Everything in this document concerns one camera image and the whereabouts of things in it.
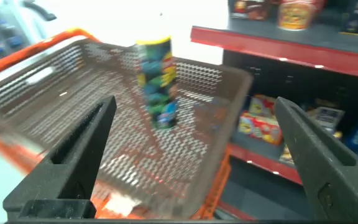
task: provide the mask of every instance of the orange basket frame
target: orange basket frame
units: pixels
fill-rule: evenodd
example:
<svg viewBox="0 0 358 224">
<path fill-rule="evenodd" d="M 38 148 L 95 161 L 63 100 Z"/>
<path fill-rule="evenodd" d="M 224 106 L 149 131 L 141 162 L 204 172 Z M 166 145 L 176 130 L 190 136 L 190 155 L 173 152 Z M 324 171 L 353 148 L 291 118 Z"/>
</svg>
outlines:
<svg viewBox="0 0 358 224">
<path fill-rule="evenodd" d="M 48 38 L 42 42 L 26 47 L 18 52 L 15 52 L 7 57 L 0 59 L 0 72 L 33 56 L 38 53 L 41 53 L 44 50 L 47 50 L 54 45 L 72 38 L 74 36 L 85 36 L 91 40 L 99 42 L 97 38 L 88 33 L 87 31 L 74 28 L 68 29 L 65 32 L 57 34 L 51 38 Z M 19 168 L 23 173 L 28 174 L 31 170 L 43 159 L 42 154 L 35 154 L 26 148 L 20 145 L 8 145 L 0 140 L 0 155 L 5 157 L 7 161 L 14 164 Z M 223 192 L 223 188 L 229 177 L 231 166 L 229 163 L 230 153 L 229 148 L 226 148 L 224 159 L 221 162 L 221 166 L 216 173 L 215 180 L 212 184 L 211 190 L 207 195 L 204 204 L 201 208 L 192 216 L 190 219 L 212 219 L 213 213 L 218 206 L 219 198 Z M 96 180 L 95 185 L 106 185 L 100 180 Z M 96 207 L 95 218 L 130 218 L 130 219 L 143 219 L 138 215 L 130 214 L 124 216 L 118 213 L 115 213 L 111 210 L 105 208 L 106 204 L 110 201 L 110 198 L 107 196 L 105 198 L 99 198 L 95 195 L 92 195 L 91 201 Z"/>
</svg>

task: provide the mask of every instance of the shopping basket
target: shopping basket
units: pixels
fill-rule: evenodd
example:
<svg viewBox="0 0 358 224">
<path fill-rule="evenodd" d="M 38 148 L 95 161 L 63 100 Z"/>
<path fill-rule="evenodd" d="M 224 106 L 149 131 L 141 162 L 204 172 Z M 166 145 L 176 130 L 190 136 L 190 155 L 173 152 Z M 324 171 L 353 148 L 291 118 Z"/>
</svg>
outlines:
<svg viewBox="0 0 358 224">
<path fill-rule="evenodd" d="M 114 95 L 117 111 L 96 185 L 136 198 L 154 218 L 193 217 L 218 185 L 216 177 L 230 169 L 226 142 L 252 77 L 176 58 L 178 122 L 155 130 L 135 79 L 133 47 L 100 43 L 72 29 L 1 59 L 0 71 L 75 35 L 87 38 L 0 82 L 0 127 L 45 149 L 34 153 L 0 139 L 0 152 L 30 171 L 95 102 Z"/>
</svg>

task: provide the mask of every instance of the food container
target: food container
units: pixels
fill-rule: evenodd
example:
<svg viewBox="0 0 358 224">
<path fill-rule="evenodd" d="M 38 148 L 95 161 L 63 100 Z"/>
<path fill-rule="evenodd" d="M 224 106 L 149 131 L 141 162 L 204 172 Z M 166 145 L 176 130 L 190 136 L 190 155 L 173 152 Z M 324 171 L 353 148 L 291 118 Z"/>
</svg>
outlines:
<svg viewBox="0 0 358 224">
<path fill-rule="evenodd" d="M 229 7 L 233 18 L 262 20 L 269 14 L 270 0 L 229 1 Z"/>
<path fill-rule="evenodd" d="M 283 0 L 278 10 L 278 26 L 285 30 L 304 30 L 322 5 L 322 0 Z"/>
<path fill-rule="evenodd" d="M 171 38 L 138 40 L 138 82 L 143 88 L 153 127 L 172 128 L 177 121 L 177 73 L 172 60 Z"/>
</svg>

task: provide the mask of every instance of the can lid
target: can lid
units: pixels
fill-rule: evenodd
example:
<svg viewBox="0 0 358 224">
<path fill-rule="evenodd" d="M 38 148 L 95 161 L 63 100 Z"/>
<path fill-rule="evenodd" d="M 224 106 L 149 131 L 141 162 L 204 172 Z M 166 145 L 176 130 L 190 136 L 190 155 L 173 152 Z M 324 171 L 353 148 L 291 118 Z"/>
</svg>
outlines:
<svg viewBox="0 0 358 224">
<path fill-rule="evenodd" d="M 159 39 L 145 39 L 145 40 L 136 40 L 136 44 L 137 45 L 153 45 L 153 44 L 161 44 L 164 42 L 167 42 L 171 39 L 171 35 L 169 35 L 168 37 L 163 37 L 163 38 L 159 38 Z"/>
</svg>

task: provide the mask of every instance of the basket handle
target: basket handle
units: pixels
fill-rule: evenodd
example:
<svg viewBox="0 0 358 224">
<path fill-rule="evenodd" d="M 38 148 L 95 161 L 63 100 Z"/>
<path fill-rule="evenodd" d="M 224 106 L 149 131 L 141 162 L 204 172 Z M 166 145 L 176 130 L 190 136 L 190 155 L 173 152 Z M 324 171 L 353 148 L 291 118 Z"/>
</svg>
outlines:
<svg viewBox="0 0 358 224">
<path fill-rule="evenodd" d="M 74 36 L 83 35 L 91 40 L 99 42 L 97 38 L 81 28 L 68 29 L 60 34 L 57 34 L 51 38 L 45 39 L 37 44 L 26 47 L 18 52 L 15 52 L 7 57 L 0 59 L 0 72 L 33 56 L 49 47 L 52 47 L 64 40 L 72 38 Z"/>
</svg>

